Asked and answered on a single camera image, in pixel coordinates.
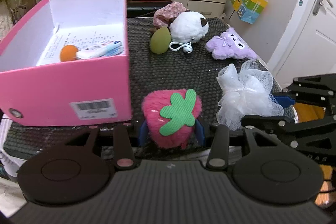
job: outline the white door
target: white door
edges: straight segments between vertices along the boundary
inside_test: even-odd
[[[293,50],[275,78],[282,87],[294,77],[336,73],[336,0],[326,0],[308,21]]]

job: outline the pink box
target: pink box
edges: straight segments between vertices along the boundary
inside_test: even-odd
[[[64,45],[104,41],[121,41],[124,51],[59,60]],[[0,43],[0,108],[25,126],[127,121],[128,67],[126,0],[42,0]]]

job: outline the green felt leaf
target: green felt leaf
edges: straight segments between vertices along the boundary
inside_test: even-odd
[[[183,99],[181,94],[173,93],[170,97],[170,102],[171,106],[165,106],[160,111],[162,117],[171,119],[159,130],[163,136],[174,134],[183,125],[191,127],[195,124],[195,117],[192,114],[196,102],[195,90],[187,90],[185,99]]]

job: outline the purple plush toy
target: purple plush toy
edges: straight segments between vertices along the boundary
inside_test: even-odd
[[[257,58],[256,53],[242,42],[241,37],[233,28],[227,29],[220,37],[215,35],[206,43],[205,47],[209,52],[212,52],[214,59]]]

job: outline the white plush toy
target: white plush toy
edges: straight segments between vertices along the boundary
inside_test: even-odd
[[[177,43],[196,43],[204,38],[209,30],[209,23],[198,12],[182,12],[169,25],[171,40]]]

